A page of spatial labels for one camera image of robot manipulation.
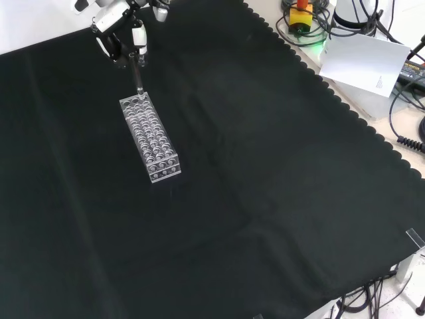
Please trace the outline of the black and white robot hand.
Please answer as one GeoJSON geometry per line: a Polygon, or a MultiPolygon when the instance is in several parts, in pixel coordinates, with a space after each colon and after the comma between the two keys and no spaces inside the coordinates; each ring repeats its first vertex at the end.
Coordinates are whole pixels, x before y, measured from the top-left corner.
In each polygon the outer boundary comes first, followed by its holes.
{"type": "Polygon", "coordinates": [[[90,26],[96,41],[104,54],[120,67],[129,63],[130,58],[140,66],[147,60],[147,31],[143,22],[135,14],[149,6],[160,23],[165,22],[170,1],[71,1],[71,10],[79,15],[93,4],[100,10],[92,19],[90,26]],[[126,23],[131,23],[133,46],[126,47],[117,37],[116,32],[126,23]]]}

